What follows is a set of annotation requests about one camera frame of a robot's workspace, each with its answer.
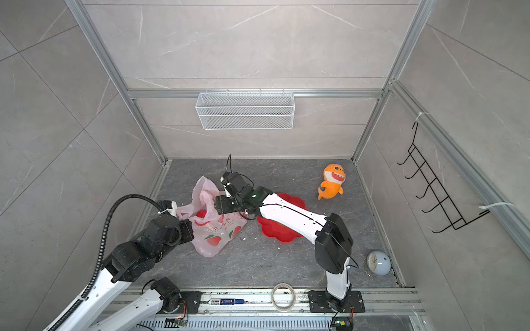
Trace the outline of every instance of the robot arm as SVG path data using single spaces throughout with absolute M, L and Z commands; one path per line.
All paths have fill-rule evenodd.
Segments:
M 326 271 L 328 302 L 342 308 L 350 288 L 348 266 L 353 240 L 337 214 L 312 213 L 289 203 L 264 187 L 254 189 L 237 172 L 221 177 L 226 195 L 216 198 L 219 214 L 244 212 L 271 219 L 295 230 L 315 245 L 316 262 Z
M 149 221 L 147 227 L 130 241 L 116 246 L 105 258 L 86 299 L 83 300 L 80 294 L 44 331 L 126 331 L 161 309 L 170 312 L 178 308 L 182 299 L 179 289 L 168 278 L 162 278 L 136 301 L 97 325 L 90 326 L 105 307 L 142 273 L 152 269 L 177 245 L 193 240 L 191 222 L 172 216 L 176 204 L 163 201 L 162 205 L 166 210 L 160 216 Z M 73 305 L 77 305 L 77 308 L 67 314 Z

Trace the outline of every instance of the orange plush toy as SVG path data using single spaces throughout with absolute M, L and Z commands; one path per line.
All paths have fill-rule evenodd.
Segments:
M 340 164 L 330 164 L 324 169 L 324 181 L 320 187 L 324 188 L 322 191 L 319 187 L 319 200 L 321 198 L 331 199 L 337 193 L 343 194 L 341 185 L 346 180 L 346 173 Z

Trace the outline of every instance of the wall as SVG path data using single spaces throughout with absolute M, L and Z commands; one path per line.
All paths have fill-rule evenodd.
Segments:
M 400 81 L 530 219 L 530 3 L 438 1 Z
M 439 0 L 400 76 L 424 116 L 527 217 L 529 10 L 522 1 Z M 407 285 L 418 289 L 436 330 L 526 330 L 530 262 L 491 214 L 459 230 L 432 232 L 449 224 L 444 213 L 421 211 L 436 205 L 432 192 L 418 199 L 425 180 L 404 178 L 417 169 L 410 159 L 397 164 L 408 155 L 413 123 L 391 96 L 359 162 Z M 421 126 L 416 145 L 464 218 L 478 216 L 482 201 Z M 454 217 L 455 210 L 448 213 Z
M 447 218 L 440 207 L 421 211 L 436 205 L 432 192 L 418 199 L 425 180 L 419 174 L 404 178 L 417 169 L 411 159 L 397 164 L 408 155 L 413 123 L 414 117 L 391 96 L 359 162 L 407 286 L 418 289 L 436 330 L 526 330 L 530 262 L 491 214 L 459 230 L 432 233 L 449 225 Z M 415 142 L 463 217 L 478 216 L 482 202 L 421 127 Z M 435 191 L 444 198 L 440 187 Z M 454 221 L 455 211 L 447 210 Z
M 129 88 L 206 90 L 382 88 L 418 2 L 84 3 Z M 374 103 L 297 99 L 292 130 L 206 131 L 195 99 L 139 100 L 169 158 L 350 157 Z
M 41 330 L 160 164 L 62 0 L 0 2 L 0 100 L 0 329 Z M 108 250 L 141 206 L 118 208 Z

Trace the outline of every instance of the metal hook rack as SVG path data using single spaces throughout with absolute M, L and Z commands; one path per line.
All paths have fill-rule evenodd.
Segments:
M 427 182 L 427 187 L 425 188 L 425 191 L 424 191 L 423 195 L 422 195 L 422 196 L 417 196 L 417 195 L 416 195 L 416 198 L 418 198 L 418 199 L 422 199 L 422 198 L 424 198 L 425 195 L 427 194 L 427 191 L 428 191 L 429 189 L 431 189 L 431 191 L 432 191 L 434 197 L 436 198 L 436 201 L 438 201 L 438 203 L 437 203 L 434 207 L 432 207 L 430 210 L 422 210 L 422 212 L 424 212 L 424 213 L 432 212 L 432 211 L 435 210 L 438 206 L 440 206 L 441 209 L 444 211 L 444 214 L 445 214 L 445 216 L 447 217 L 447 220 L 449 221 L 449 225 L 448 225 L 447 227 L 443 228 L 443 229 L 440 230 L 440 231 L 434 231 L 434 230 L 432 230 L 432 232 L 438 234 L 438 233 L 441 233 L 441 232 L 447 230 L 447 229 L 450 228 L 450 227 L 453 227 L 453 229 L 458 230 L 458 229 L 460 229 L 460 228 L 462 228 L 462 227 L 464 227 L 464 226 L 466 226 L 466 225 L 468 225 L 468 224 L 470 224 L 470 223 L 472 223 L 472 222 L 478 220 L 478 219 L 481 218 L 482 216 L 488 214 L 490 211 L 489 211 L 489 210 L 484 210 L 484 211 L 482 211 L 481 213 L 479 213 L 479 215 L 478 215 L 477 217 L 475 217 L 474 219 L 472 219 L 471 221 L 466 221 L 466 220 L 464 219 L 464 217 L 463 217 L 462 214 L 460 213 L 458 207 L 457 207 L 457 206 L 455 205 L 455 203 L 453 202 L 453 199 L 451 199 L 451 197 L 449 196 L 449 193 L 447 193 L 447 191 L 446 191 L 444 185 L 443 185 L 442 182 L 438 179 L 438 176 L 436 175 L 436 173 L 435 173 L 434 171 L 432 171 L 431 166 L 427 163 L 427 160 L 425 160 L 425 158 L 423 157 L 423 154 L 420 152 L 420 150 L 418 149 L 418 147 L 417 147 L 417 146 L 415 145 L 415 143 L 414 143 L 414 141 L 415 141 L 415 139 L 416 139 L 416 133 L 418 132 L 418 123 L 417 123 L 417 122 L 414 122 L 414 125 L 412 126 L 412 129 L 414 130 L 414 137 L 412 138 L 412 144 L 410 145 L 409 149 L 407 150 L 407 152 L 408 152 L 408 156 L 407 156 L 407 158 L 405 159 L 405 161 L 403 161 L 402 163 L 397 162 L 397 164 L 399 164 L 399 165 L 403 165 L 403 164 L 405 164 L 405 162 L 407 162 L 407 160 L 408 160 L 409 158 L 411 158 L 411 159 L 414 161 L 414 163 L 416 164 L 416 167 L 418 167 L 418 169 L 416 170 L 416 172 L 414 172 L 414 174 L 413 174 L 412 176 L 410 176 L 410 177 L 405 176 L 405 178 L 409 180 L 409 179 L 412 179 L 414 176 L 416 176 L 417 173 L 421 173 L 421 175 L 423 176 L 423 179 L 425 179 L 425 181 Z M 423 161 L 418 161 L 418 160 L 416 160 L 416 159 L 414 158 L 414 156 L 412 155 L 412 153 L 413 153 L 414 151 L 417 151 L 417 152 L 418 152 L 418 154 L 421 156 L 421 158 L 423 159 Z M 427 179 L 427 176 L 425 175 L 425 173 L 424 173 L 423 170 L 422 170 L 422 167 L 423 167 L 423 166 L 427 166 L 427 167 L 429 168 L 429 170 L 432 172 L 432 174 L 433 174 L 433 176 L 434 176 L 434 179 L 433 179 L 432 181 L 429 181 L 429 180 Z M 435 190 L 432 188 L 432 185 L 433 185 L 435 182 L 438 182 L 438 184 L 440 185 L 440 187 L 444 190 L 445 197 L 444 197 L 443 199 L 440 199 L 440 197 L 438 197 L 438 195 L 436 194 Z M 454 221 L 454 222 L 451 221 L 451 217 L 449 217 L 449 215 L 447 214 L 446 207 L 444 207 L 444 205 L 442 204 L 442 203 L 443 203 L 444 201 L 446 201 L 446 200 L 449 200 L 449 202 L 453 205 L 453 207 L 455 208 L 456 212 L 458 213 L 458 219 L 457 219 L 456 221 Z M 463 224 L 463 225 L 460 225 L 460 226 L 457 226 L 456 223 L 458 223 L 459 221 L 463 221 L 464 224 Z

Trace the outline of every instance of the white wire basket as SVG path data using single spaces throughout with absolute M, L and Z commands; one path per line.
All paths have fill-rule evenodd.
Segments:
M 292 129 L 295 98 L 290 92 L 203 92 L 195 106 L 205 130 Z

